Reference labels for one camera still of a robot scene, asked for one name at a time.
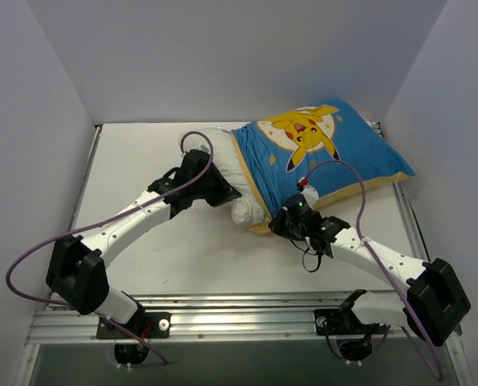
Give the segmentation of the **white pillow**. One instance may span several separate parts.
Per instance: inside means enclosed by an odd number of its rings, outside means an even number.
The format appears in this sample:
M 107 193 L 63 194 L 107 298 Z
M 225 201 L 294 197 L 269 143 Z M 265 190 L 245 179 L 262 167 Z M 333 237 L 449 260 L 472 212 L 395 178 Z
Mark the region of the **white pillow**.
M 198 132 L 212 143 L 213 163 L 218 171 L 241 195 L 230 202 L 233 222 L 251 232 L 259 234 L 270 232 L 267 226 L 270 222 L 269 214 L 255 197 L 248 177 L 243 171 L 232 133 L 221 128 L 198 129 Z

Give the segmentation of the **blue Pikachu pillowcase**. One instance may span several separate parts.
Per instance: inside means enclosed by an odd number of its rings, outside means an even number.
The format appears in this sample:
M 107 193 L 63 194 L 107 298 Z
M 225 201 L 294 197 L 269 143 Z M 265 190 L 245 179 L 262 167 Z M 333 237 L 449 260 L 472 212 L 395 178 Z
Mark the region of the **blue Pikachu pillowcase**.
M 268 232 L 282 203 L 310 175 L 316 209 L 415 175 L 408 162 L 347 102 L 300 107 L 231 132 L 243 176 L 233 220 Z

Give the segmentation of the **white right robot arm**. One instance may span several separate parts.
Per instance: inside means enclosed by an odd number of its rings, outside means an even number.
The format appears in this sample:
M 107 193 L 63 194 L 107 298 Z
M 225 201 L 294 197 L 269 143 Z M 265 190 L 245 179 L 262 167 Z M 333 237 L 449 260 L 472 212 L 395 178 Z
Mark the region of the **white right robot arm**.
M 471 309 L 448 262 L 409 257 L 361 238 L 346 221 L 311 209 L 301 194 L 284 203 L 269 227 L 287 240 L 306 243 L 317 257 L 353 265 L 393 288 L 394 294 L 359 289 L 350 295 L 338 313 L 347 331 L 373 324 L 401 326 L 440 347 Z

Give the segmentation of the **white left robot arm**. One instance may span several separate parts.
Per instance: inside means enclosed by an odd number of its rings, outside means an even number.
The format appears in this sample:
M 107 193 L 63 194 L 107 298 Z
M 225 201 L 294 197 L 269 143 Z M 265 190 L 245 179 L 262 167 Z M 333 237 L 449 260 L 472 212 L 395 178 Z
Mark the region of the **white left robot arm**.
M 191 150 L 180 166 L 155 180 L 114 220 L 98 226 L 95 232 L 76 232 L 56 241 L 46 283 L 80 314 L 111 318 L 125 337 L 134 337 L 143 329 L 144 312 L 132 297 L 110 287 L 106 270 L 112 261 L 194 201 L 202 199 L 211 207 L 219 207 L 239 197 L 209 154 Z

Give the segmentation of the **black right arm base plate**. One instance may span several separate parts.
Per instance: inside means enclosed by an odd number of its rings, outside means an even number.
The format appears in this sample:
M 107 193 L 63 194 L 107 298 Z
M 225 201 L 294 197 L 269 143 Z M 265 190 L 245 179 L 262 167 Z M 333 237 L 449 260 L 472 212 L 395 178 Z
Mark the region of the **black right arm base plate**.
M 368 333 L 382 335 L 385 332 L 385 325 L 361 324 L 353 316 L 344 317 L 338 308 L 316 309 L 313 315 L 315 332 L 319 336 L 367 335 Z

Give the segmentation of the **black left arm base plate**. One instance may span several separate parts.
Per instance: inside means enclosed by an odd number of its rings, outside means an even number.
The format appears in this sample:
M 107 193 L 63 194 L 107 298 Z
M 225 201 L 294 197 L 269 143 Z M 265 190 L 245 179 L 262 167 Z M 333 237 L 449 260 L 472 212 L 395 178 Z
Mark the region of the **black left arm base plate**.
M 133 317 L 124 327 L 142 339 L 166 339 L 170 335 L 171 314 L 168 312 L 146 311 L 140 318 Z M 97 339 L 130 339 L 130 336 L 99 318 Z

